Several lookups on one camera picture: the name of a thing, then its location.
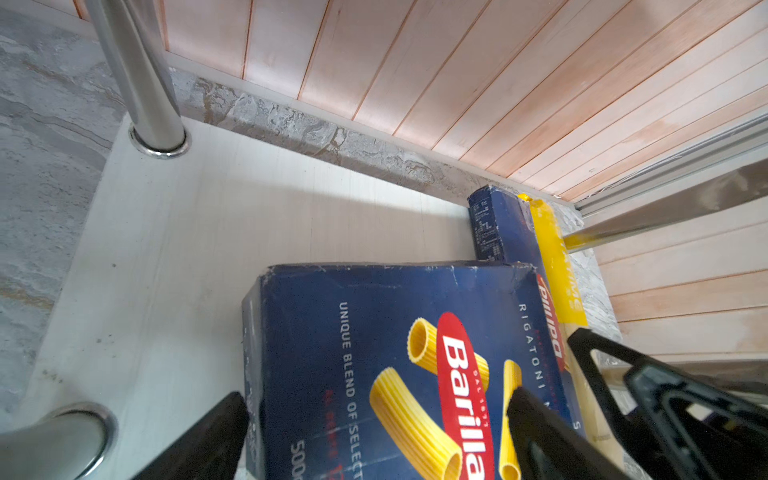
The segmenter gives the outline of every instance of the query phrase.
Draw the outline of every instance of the marble floor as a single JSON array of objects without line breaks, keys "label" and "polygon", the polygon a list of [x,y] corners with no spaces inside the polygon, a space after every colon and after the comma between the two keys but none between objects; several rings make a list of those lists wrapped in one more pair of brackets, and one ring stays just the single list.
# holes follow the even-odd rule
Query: marble floor
[{"label": "marble floor", "polygon": [[[494,183],[301,111],[172,72],[183,115],[457,204]],[[10,428],[125,106],[99,45],[0,9],[0,432]],[[554,204],[561,227],[575,210]],[[591,326],[621,338],[594,255],[572,256]]]}]

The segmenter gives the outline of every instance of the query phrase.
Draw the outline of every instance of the metal ring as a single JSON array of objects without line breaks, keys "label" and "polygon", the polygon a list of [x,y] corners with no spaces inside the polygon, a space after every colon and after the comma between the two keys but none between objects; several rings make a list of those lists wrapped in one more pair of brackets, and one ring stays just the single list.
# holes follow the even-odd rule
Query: metal ring
[{"label": "metal ring", "polygon": [[86,415],[92,415],[101,420],[101,424],[104,426],[104,444],[101,446],[101,451],[91,461],[91,463],[83,470],[83,472],[75,478],[83,478],[86,475],[91,474],[96,467],[101,465],[104,461],[104,457],[114,447],[114,442],[118,438],[118,419],[114,414],[105,406],[93,402],[78,402],[71,405],[63,406],[60,409],[56,409],[53,412],[48,413],[40,422],[50,420],[54,417],[60,417],[72,413],[84,413]]},{"label": "metal ring", "polygon": [[131,143],[136,147],[136,150],[150,157],[159,158],[160,160],[170,160],[171,158],[184,155],[190,149],[190,145],[192,144],[192,137],[186,128],[184,128],[184,141],[172,151],[157,151],[146,145],[141,138],[139,138],[139,135],[136,133],[136,127],[133,124],[131,124],[131,128],[128,130],[128,136],[131,138]]}]

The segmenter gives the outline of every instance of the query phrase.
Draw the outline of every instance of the barilla logo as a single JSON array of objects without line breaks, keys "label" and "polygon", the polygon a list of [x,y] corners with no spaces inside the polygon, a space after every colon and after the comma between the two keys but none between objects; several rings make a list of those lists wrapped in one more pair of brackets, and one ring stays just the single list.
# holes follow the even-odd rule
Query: barilla logo
[{"label": "barilla logo", "polygon": [[554,312],[554,303],[552,302],[552,295],[547,288],[547,283],[538,273],[536,274],[536,279],[538,280],[538,292],[541,295],[541,305],[544,306],[544,315],[547,318],[549,338],[552,340],[554,355],[558,358],[558,368],[563,372],[566,366],[565,358],[563,357],[563,339],[560,336],[560,322],[558,322],[558,316]]},{"label": "barilla logo", "polygon": [[495,477],[493,439],[475,351],[450,312],[437,325],[437,376],[445,433],[462,448],[462,480]]}]

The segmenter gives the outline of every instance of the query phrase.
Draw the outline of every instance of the white trim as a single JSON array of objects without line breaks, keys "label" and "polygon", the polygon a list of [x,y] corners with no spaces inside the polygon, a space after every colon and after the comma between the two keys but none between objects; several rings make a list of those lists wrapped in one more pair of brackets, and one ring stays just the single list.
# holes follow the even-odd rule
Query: white trim
[{"label": "white trim", "polygon": [[[96,31],[94,30],[93,25],[91,25],[89,22],[81,20],[77,17],[73,17],[72,15],[56,10],[55,8],[34,2],[33,0],[0,0],[0,8],[7,8],[8,10],[20,13],[22,15],[36,18],[45,23],[75,33],[76,35],[92,38],[94,40],[97,39]],[[459,170],[466,171],[470,174],[499,182],[502,185],[515,188],[521,192],[542,198],[546,201],[555,202],[570,208],[574,208],[572,202],[567,202],[561,198],[553,197],[550,194],[546,194],[542,191],[528,187],[527,185],[519,184],[509,180],[508,178],[499,177],[498,175],[491,174],[488,171],[475,167],[474,165],[458,161],[454,158],[450,158],[435,151],[431,151],[428,148],[412,144],[403,140],[402,138],[397,138],[392,135],[385,134],[384,132],[374,130],[373,128],[366,125],[353,122],[348,118],[340,117],[339,115],[321,110],[318,107],[312,106],[302,101],[298,101],[295,98],[291,98],[286,95],[279,94],[275,91],[268,90],[241,78],[234,77],[230,74],[226,74],[214,68],[207,67],[187,58],[180,57],[179,55],[166,52],[166,60],[172,68],[179,68],[180,70],[189,71],[190,73],[193,73],[202,78],[206,78],[207,80],[214,81],[227,87],[236,88],[237,90],[245,91],[249,94],[256,95],[257,97],[273,101],[277,104],[294,108],[305,114],[314,115],[315,117],[321,118],[325,121],[333,122],[340,127],[344,127],[352,131],[357,131],[361,134],[369,135],[381,141],[397,145],[398,147],[404,148],[406,150],[414,151],[417,154],[422,155],[423,157],[426,157],[430,160],[438,161],[440,163],[450,165],[451,167],[458,168]]]}]

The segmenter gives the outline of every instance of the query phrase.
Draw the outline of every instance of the barilla pasta box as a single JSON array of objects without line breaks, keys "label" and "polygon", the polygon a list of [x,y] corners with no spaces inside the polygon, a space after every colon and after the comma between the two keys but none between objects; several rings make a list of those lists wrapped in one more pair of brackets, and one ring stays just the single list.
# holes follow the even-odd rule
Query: barilla pasta box
[{"label": "barilla pasta box", "polygon": [[539,278],[523,263],[269,268],[243,301],[249,470],[517,478],[512,391],[571,422]]},{"label": "barilla pasta box", "polygon": [[536,240],[531,208],[528,202],[491,186],[477,190],[467,200],[478,260],[523,262],[530,263],[536,268],[542,300],[547,307],[545,312],[548,331],[555,347],[558,368],[565,396],[568,399],[568,409],[573,419],[571,424],[574,430],[585,436],[574,381],[565,362],[565,351],[559,349],[565,340],[561,338],[562,329],[558,324],[557,313],[551,300],[551,291],[541,258],[541,250]]}]

